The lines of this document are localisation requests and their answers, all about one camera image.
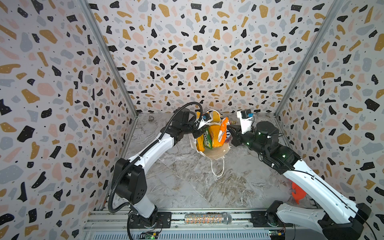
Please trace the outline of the orange snack packet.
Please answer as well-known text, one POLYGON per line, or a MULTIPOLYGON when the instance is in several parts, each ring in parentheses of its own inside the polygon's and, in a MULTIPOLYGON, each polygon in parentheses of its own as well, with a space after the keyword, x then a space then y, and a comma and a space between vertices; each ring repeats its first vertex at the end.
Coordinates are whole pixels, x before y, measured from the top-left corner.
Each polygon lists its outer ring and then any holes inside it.
POLYGON ((218 134, 218 144, 221 147, 226 139, 227 139, 227 127, 230 124, 230 120, 228 117, 224 118, 221 125, 220 125, 220 130, 218 134))

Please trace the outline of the white printed paper bag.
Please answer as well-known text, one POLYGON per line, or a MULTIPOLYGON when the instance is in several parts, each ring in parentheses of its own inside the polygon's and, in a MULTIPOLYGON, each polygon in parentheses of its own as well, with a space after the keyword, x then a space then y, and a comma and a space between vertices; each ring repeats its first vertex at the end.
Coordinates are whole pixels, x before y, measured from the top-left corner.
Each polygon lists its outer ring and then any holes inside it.
POLYGON ((224 118, 216 110, 207 111, 205 116, 210 119, 207 125, 201 129, 202 135, 198 138, 189 135, 191 147, 200 155, 208 158, 211 163, 217 160, 223 161, 230 150, 229 142, 232 138, 229 131, 230 120, 227 117, 224 118))

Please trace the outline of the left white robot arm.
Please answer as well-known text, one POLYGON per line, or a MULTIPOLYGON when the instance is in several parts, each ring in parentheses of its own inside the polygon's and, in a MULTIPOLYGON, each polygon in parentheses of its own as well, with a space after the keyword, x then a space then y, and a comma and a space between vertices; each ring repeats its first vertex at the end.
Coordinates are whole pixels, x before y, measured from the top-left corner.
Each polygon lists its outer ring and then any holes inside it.
POLYGON ((195 139, 212 121, 201 104, 191 102, 178 108, 155 139, 129 159, 119 159, 114 168, 108 210, 114 214, 124 207, 145 219, 155 215, 157 207, 147 197, 146 173, 153 164, 169 149, 173 148, 185 135, 195 139))

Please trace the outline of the purple snack packet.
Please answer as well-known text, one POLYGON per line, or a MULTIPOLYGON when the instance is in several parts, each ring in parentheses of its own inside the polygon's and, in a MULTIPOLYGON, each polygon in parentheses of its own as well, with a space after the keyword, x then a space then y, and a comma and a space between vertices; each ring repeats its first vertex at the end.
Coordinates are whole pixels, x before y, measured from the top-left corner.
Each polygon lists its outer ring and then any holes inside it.
POLYGON ((228 126, 226 131, 226 143, 229 143, 232 139, 231 128, 228 126))

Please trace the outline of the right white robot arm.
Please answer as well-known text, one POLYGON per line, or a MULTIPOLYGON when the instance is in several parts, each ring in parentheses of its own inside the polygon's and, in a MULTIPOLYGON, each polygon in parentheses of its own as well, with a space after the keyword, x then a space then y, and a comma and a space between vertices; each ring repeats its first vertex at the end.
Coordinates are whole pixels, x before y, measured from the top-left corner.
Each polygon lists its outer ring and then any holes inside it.
POLYGON ((248 129, 230 125, 229 131, 233 146, 244 145, 256 152, 264 164, 291 180, 320 205, 318 209, 306 209, 274 201, 265 214, 269 225, 299 225, 323 234, 328 240, 357 240, 361 237, 371 208, 338 193, 297 153, 281 145, 279 130, 272 123, 263 121, 248 129))

